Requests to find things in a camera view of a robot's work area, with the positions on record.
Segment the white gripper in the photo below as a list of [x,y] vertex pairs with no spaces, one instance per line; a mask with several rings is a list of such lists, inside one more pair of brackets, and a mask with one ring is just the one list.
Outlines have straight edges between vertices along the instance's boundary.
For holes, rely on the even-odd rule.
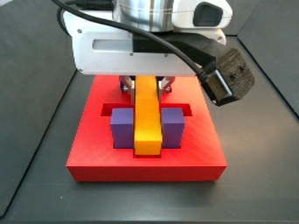
[[[221,30],[226,26],[226,10],[217,8],[208,16],[185,8],[116,8],[86,10],[86,15],[122,25],[130,25],[166,39],[169,43],[198,44],[210,39],[226,43]],[[172,92],[173,76],[192,76],[193,72],[173,52],[130,31],[98,24],[76,16],[62,14],[66,31],[72,38],[76,68],[84,74],[120,75],[120,90],[136,100],[134,81],[128,75],[158,75],[157,98]]]

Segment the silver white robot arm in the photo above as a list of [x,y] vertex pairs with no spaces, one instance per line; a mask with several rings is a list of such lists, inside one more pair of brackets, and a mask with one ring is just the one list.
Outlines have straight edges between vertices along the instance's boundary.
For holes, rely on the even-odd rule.
[[205,40],[226,43],[225,0],[85,0],[57,16],[84,74],[117,75],[126,89],[136,76],[153,75],[161,90],[174,77],[194,76],[216,105],[236,100],[214,57],[201,50]]

